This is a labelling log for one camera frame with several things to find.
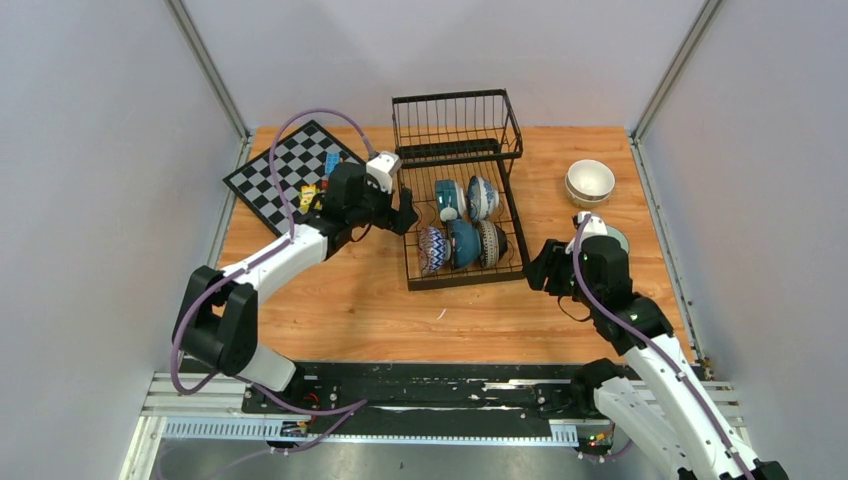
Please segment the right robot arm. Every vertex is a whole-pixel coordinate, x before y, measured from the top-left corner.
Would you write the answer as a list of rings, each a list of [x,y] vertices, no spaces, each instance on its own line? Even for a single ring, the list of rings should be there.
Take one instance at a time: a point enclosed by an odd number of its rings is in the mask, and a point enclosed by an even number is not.
[[[624,370],[602,358],[580,367],[571,381],[577,413],[610,419],[670,479],[787,478],[778,461],[761,459],[730,425],[688,363],[662,309],[634,291],[629,256],[618,239],[549,239],[525,266],[524,276],[533,290],[586,306],[598,334],[656,402],[643,401]]]

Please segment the teal glazed bowl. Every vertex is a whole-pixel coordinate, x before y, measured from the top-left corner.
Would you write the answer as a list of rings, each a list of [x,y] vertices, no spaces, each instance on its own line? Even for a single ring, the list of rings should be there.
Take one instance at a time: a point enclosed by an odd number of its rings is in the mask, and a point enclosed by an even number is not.
[[[443,223],[462,219],[467,210],[463,187],[456,180],[440,179],[434,188],[439,219]]]

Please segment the blue floral white bowl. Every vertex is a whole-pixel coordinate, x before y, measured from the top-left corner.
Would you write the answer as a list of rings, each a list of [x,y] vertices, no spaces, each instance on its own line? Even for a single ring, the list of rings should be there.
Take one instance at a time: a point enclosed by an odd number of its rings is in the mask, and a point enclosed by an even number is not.
[[[488,220],[499,207],[499,193],[495,186],[479,175],[471,176],[467,198],[469,217],[472,222]]]

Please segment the blue toy block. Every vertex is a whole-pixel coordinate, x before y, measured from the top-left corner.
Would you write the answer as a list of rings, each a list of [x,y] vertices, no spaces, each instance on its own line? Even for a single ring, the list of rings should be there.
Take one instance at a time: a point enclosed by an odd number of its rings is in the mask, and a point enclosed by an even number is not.
[[[325,156],[324,175],[329,177],[340,161],[341,156],[339,152],[328,152]]]

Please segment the black wire dish rack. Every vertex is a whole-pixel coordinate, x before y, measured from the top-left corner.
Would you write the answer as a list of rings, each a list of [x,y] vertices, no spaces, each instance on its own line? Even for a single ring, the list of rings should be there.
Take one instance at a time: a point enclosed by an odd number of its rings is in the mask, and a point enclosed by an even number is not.
[[[391,108],[418,216],[403,238],[408,289],[520,279],[529,254],[510,174],[523,138],[507,90],[396,96]]]

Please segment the yellow toy block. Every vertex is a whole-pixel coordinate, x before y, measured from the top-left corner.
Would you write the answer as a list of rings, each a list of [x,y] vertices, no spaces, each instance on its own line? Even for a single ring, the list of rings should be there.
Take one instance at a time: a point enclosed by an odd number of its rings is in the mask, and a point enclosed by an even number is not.
[[[321,193],[322,190],[315,184],[304,185],[300,188],[298,210],[301,213],[307,213],[315,196]]]

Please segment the checkered board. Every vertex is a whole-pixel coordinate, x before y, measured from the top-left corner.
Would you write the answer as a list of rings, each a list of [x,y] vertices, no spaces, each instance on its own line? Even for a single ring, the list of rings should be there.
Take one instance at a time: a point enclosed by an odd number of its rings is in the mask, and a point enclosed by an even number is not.
[[[302,215],[301,190],[316,189],[328,179],[326,158],[359,163],[364,160],[314,120],[309,120],[282,137],[275,146],[276,160],[268,162],[269,152],[260,153],[223,178],[223,183],[277,237],[289,229],[283,199],[292,208],[291,218]]]

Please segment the cream white bowl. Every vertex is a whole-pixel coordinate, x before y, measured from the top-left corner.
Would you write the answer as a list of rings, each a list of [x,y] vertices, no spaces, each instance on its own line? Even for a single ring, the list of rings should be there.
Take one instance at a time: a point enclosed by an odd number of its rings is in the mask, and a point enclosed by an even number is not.
[[[581,159],[569,167],[564,184],[573,205],[591,209],[609,200],[616,185],[616,177],[604,163]]]

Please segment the dark blue bowl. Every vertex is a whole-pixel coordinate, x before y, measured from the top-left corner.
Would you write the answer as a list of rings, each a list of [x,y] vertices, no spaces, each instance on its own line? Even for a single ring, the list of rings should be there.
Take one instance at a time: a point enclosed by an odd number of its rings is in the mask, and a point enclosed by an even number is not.
[[[469,267],[481,253],[478,231],[471,223],[457,219],[447,223],[447,233],[452,249],[452,268],[462,270]]]

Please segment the white green striped bowl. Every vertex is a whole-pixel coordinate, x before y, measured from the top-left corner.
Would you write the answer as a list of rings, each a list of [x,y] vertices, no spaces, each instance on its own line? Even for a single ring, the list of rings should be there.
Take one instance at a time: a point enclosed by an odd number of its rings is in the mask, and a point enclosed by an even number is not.
[[[630,242],[627,239],[627,237],[620,230],[618,230],[617,228],[615,228],[612,225],[607,224],[606,230],[607,230],[607,235],[616,239],[618,241],[620,247],[622,248],[622,250],[626,254],[630,254],[630,251],[631,251]]]

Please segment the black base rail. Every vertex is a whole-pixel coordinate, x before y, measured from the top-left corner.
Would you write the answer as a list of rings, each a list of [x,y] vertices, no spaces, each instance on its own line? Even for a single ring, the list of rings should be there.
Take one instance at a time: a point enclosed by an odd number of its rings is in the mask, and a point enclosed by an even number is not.
[[[142,415],[167,439],[580,447],[632,439],[622,419],[592,410],[575,364],[304,362],[296,393],[272,395],[220,375],[193,395],[154,376]]]

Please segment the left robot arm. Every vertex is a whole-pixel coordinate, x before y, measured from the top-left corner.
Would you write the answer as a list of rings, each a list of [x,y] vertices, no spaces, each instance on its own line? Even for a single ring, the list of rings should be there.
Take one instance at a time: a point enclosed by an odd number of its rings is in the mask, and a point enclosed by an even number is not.
[[[355,229],[404,235],[417,221],[412,193],[396,189],[399,157],[382,152],[365,164],[344,162],[331,173],[320,207],[247,259],[224,269],[197,268],[190,276],[172,334],[175,354],[186,353],[213,371],[268,389],[283,413],[298,411],[306,386],[296,364],[260,343],[260,306],[289,281],[352,242]]]

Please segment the brown patterned bowl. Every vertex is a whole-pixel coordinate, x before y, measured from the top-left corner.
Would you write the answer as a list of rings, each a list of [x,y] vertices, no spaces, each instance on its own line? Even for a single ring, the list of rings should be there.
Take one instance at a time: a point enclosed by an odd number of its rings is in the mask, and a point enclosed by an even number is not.
[[[488,220],[477,224],[477,232],[481,241],[480,266],[483,269],[494,268],[508,250],[506,233]]]

